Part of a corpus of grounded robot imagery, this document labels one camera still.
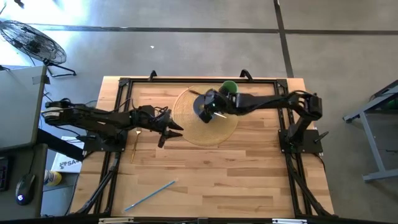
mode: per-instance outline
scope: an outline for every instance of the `round woven placemat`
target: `round woven placemat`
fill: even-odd
[[[189,89],[199,93],[207,90],[218,89],[217,85],[195,85]],[[209,123],[204,123],[193,111],[193,102],[198,97],[185,90],[178,96],[172,109],[173,120],[184,130],[183,138],[198,146],[212,146],[227,140],[238,125],[236,115],[224,114],[227,118],[215,116]]]

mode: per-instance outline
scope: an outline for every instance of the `wooden tabletop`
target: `wooden tabletop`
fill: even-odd
[[[98,97],[99,109],[113,110],[119,79],[104,77]],[[289,91],[305,90],[303,79],[287,81]],[[182,91],[198,84],[135,83],[132,99],[135,107],[172,108]],[[239,84],[239,91],[273,95],[274,87]],[[277,110],[268,109],[240,117],[231,137],[215,146],[196,146],[183,138],[172,138],[163,148],[158,148],[159,134],[142,130],[132,163],[136,132],[130,131],[126,151],[121,156],[112,216],[293,217],[285,157],[280,153],[277,137],[279,128]],[[83,161],[71,212],[81,208],[97,188],[103,158],[103,152],[96,152]],[[303,154],[302,159],[308,188],[324,208],[333,213],[322,163],[311,154]],[[129,205],[176,179],[177,183],[171,187],[124,212]],[[103,207],[108,188],[109,185],[104,191]],[[298,195],[304,211],[301,191]]]

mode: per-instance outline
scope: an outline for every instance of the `blue pen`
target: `blue pen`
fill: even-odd
[[[126,209],[124,209],[124,211],[128,211],[129,209],[132,209],[133,207],[135,207],[136,205],[140,204],[141,202],[147,200],[148,198],[154,196],[155,194],[159,193],[160,191],[162,191],[163,189],[167,188],[168,186],[174,184],[176,182],[176,180],[171,181],[170,183],[166,184],[165,186],[161,187],[159,190],[156,190],[154,193],[144,197],[143,199],[139,200],[137,203],[132,204],[130,206],[128,206]]]

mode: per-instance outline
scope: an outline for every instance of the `computer mouse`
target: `computer mouse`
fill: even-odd
[[[34,174],[25,174],[19,179],[15,191],[18,205],[27,205],[33,200],[35,177]]]

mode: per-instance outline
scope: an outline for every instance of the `concrete floor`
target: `concrete floor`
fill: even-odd
[[[272,0],[24,2],[25,9],[19,9],[9,1],[0,18],[78,26],[278,28]],[[398,30],[397,1],[279,2],[286,29]],[[149,75],[151,70],[161,76],[237,76],[245,68],[254,77],[287,77],[279,34],[45,33],[67,52],[64,66],[78,73],[77,77],[51,79],[46,90],[55,100],[95,100],[103,76]],[[287,35],[287,44],[294,77],[304,78],[307,90],[323,98],[324,115],[317,127],[330,132],[322,144],[335,213],[396,222],[398,178],[371,184],[362,181],[362,174],[377,171],[376,163],[360,122],[345,124],[341,119],[397,79],[396,35]],[[0,49],[0,64],[32,65],[7,42],[0,42]],[[70,135],[47,125],[44,128],[56,136]],[[47,167],[54,155],[49,152]],[[389,154],[387,160],[396,164],[398,158]],[[67,177],[64,184],[73,180]],[[70,188],[45,192],[42,213],[63,215],[71,193]],[[57,197],[61,205],[50,207],[48,201]]]

